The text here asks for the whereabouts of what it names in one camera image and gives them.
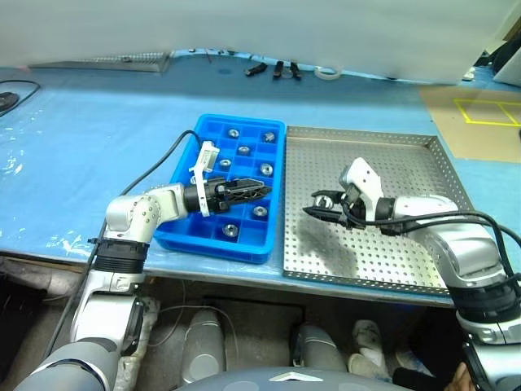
table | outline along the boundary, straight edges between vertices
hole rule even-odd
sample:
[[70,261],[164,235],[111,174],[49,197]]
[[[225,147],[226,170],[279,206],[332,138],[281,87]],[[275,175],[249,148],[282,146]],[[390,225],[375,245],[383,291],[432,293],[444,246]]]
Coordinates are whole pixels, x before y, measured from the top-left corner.
[[[18,257],[85,262],[111,199],[153,164],[206,112],[287,125],[440,134],[414,83],[345,76],[322,81],[255,77],[247,58],[178,56],[160,75],[144,72],[0,69],[0,80],[28,78],[43,88],[0,118],[0,249]],[[478,88],[516,90],[478,70]],[[12,90],[23,94],[29,87]],[[454,159],[474,206],[521,231],[521,166]],[[136,192],[167,183],[182,147]],[[267,263],[254,266],[163,250],[151,243],[151,275],[235,283],[319,295],[449,306],[448,297],[390,292],[282,276],[282,226]],[[521,269],[519,259],[514,264]]]

person's hand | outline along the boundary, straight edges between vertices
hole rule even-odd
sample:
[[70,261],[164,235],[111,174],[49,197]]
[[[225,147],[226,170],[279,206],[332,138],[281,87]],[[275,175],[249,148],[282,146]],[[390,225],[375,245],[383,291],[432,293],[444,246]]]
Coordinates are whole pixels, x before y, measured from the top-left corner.
[[444,391],[475,391],[474,383],[472,383],[471,374],[466,369],[466,364],[460,362],[453,380],[445,387]]

white tape roll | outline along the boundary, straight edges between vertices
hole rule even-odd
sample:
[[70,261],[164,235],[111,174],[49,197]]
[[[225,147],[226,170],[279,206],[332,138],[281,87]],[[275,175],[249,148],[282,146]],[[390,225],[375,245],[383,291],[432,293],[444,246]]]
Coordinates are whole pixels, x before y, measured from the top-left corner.
[[[333,69],[335,73],[324,73],[323,69]],[[314,73],[316,77],[322,80],[336,80],[342,76],[342,70],[334,68],[315,67]]]

white backdrop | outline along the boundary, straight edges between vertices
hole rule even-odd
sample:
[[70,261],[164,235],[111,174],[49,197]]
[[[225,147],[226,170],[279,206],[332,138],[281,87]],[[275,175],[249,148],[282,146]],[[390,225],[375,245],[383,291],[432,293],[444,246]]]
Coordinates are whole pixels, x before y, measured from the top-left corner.
[[521,0],[0,0],[0,66],[214,47],[458,82]]

metal baking tray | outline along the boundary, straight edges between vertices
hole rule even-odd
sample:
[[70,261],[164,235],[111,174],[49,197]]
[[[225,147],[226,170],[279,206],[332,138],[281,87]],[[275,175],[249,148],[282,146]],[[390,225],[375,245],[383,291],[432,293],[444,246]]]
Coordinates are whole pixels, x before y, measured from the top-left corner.
[[32,68],[81,68],[81,69],[116,69],[121,71],[163,72],[169,65],[169,53],[140,53],[134,55],[116,55],[95,59],[77,59],[32,65]]
[[302,211],[317,190],[341,190],[340,173],[363,157],[385,196],[437,194],[473,209],[436,136],[289,127],[286,152],[284,275],[329,283],[448,296],[427,251],[375,227],[345,230]]

